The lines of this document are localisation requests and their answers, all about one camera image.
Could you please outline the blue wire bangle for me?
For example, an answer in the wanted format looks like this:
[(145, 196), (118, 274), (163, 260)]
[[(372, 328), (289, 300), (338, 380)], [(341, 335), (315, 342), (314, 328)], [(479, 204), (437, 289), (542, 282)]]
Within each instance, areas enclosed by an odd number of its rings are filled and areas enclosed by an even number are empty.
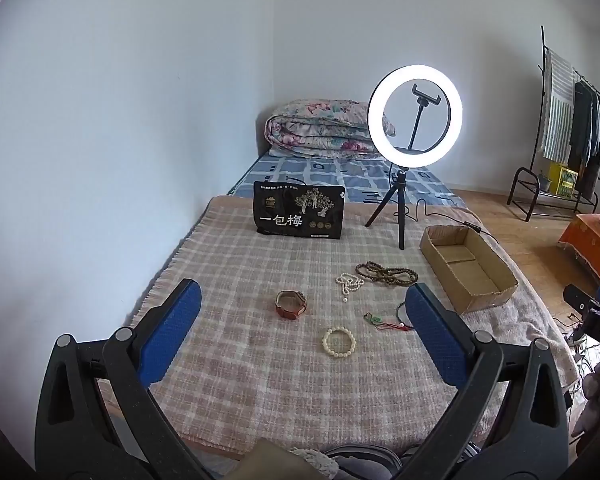
[(412, 324), (410, 319), (406, 313), (405, 302), (402, 301), (398, 307), (396, 308), (396, 319), (401, 326), (408, 328), (409, 330), (412, 328)]

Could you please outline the red strap wristwatch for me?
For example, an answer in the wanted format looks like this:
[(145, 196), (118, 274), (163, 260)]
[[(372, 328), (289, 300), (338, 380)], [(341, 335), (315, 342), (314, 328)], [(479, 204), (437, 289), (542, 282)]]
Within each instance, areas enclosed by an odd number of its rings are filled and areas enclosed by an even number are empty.
[(275, 311), (286, 320), (298, 320), (306, 312), (306, 296), (298, 290), (281, 290), (274, 301)]

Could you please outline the orange storage box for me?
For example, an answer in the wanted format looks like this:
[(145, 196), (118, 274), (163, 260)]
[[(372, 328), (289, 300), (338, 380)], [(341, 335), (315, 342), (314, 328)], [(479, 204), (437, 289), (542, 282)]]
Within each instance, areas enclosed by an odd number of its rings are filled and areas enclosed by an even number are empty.
[(570, 247), (600, 280), (600, 214), (577, 214), (558, 244)]

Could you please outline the black clothes rack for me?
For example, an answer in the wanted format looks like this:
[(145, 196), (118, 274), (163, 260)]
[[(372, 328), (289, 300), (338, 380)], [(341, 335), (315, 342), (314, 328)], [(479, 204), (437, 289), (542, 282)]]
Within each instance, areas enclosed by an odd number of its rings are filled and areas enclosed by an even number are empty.
[(541, 103), (530, 162), (506, 204), (532, 218), (567, 219), (600, 206), (600, 90), (541, 39)]

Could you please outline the brown cardboard box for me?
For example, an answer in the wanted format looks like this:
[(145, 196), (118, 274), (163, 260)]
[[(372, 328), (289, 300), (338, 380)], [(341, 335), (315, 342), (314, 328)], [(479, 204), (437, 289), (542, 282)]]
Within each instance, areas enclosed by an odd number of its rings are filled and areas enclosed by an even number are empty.
[(518, 287), (507, 263), (468, 226), (427, 226), (420, 251), (458, 314), (499, 307)]

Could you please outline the yellow green box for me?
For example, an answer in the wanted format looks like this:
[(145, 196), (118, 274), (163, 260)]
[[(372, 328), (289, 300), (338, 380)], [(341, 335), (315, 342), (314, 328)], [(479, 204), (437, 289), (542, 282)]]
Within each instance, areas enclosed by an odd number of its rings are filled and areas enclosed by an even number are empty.
[(576, 190), (579, 174), (558, 162), (551, 162), (548, 167), (550, 179), (550, 194), (558, 197), (571, 198)]

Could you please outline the dark hanging clothes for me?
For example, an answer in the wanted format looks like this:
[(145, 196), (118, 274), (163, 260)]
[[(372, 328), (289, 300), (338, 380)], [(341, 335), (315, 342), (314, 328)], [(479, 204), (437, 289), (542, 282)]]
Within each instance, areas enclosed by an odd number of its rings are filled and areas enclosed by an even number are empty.
[(590, 200), (600, 176), (600, 94), (584, 81), (574, 91), (568, 168), (578, 174), (576, 190)]

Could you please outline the striped hanging towel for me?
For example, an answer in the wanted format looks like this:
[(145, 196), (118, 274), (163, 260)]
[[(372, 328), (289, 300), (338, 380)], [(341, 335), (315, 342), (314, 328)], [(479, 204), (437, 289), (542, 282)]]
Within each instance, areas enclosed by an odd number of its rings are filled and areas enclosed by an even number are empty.
[(565, 165), (570, 153), (574, 114), (574, 70), (549, 48), (544, 49), (544, 96), (541, 113), (541, 152), (551, 162)]

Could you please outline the black tripod stand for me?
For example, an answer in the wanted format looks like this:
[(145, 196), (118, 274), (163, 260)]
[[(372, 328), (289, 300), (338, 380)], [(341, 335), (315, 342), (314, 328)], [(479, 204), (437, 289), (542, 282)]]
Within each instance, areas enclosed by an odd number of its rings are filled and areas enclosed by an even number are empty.
[(382, 201), (379, 203), (375, 211), (365, 223), (366, 228), (370, 228), (374, 221), (385, 209), (385, 206), (387, 206), (390, 200), (393, 199), (393, 196), (398, 196), (398, 206), (396, 206), (396, 212), (398, 213), (398, 247), (400, 250), (405, 249), (405, 190), (406, 171), (400, 169), (396, 172), (396, 178), (394, 179), (391, 188), (389, 188), (389, 191), (386, 193)]

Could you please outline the blue patterned bed sheet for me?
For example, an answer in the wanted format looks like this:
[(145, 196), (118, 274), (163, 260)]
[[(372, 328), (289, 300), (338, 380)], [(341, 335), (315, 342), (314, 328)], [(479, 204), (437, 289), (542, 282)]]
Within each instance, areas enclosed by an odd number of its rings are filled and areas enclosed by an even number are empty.
[[(262, 155), (230, 190), (230, 195), (251, 198), (253, 183), (291, 182), (303, 185), (343, 186), (346, 201), (378, 204), (393, 185), (398, 168), (385, 159), (331, 159)], [(453, 193), (427, 168), (406, 172), (405, 201), (464, 208)]]

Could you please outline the black plum snack bag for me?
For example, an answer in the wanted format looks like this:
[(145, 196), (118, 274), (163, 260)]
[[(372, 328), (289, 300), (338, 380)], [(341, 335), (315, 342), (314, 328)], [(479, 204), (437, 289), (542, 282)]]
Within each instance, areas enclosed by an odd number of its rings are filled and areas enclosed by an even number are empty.
[(345, 197), (342, 186), (257, 181), (253, 221), (264, 235), (339, 240)]

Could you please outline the black phone holder clamp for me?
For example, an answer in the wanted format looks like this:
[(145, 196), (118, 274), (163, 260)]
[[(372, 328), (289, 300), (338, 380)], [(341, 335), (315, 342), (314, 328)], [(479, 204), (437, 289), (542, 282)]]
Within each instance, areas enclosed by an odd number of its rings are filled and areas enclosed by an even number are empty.
[(441, 103), (441, 96), (430, 96), (426, 92), (419, 90), (418, 84), (416, 84), (416, 82), (414, 82), (414, 84), (412, 85), (412, 93), (414, 94), (414, 96), (416, 96), (417, 113), (415, 116), (411, 137), (407, 144), (407, 149), (409, 151), (414, 150), (414, 144), (420, 125), (420, 120), (422, 119), (422, 113), (424, 112), (424, 110), (426, 110), (428, 106), (438, 106)]

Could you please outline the folded floral quilt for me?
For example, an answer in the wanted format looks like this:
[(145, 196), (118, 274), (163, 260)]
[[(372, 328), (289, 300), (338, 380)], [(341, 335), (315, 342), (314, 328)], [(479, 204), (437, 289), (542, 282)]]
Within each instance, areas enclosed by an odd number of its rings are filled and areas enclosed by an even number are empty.
[(368, 104), (352, 100), (294, 100), (277, 107), (263, 136), (272, 150), (301, 157), (381, 158), (367, 123)]

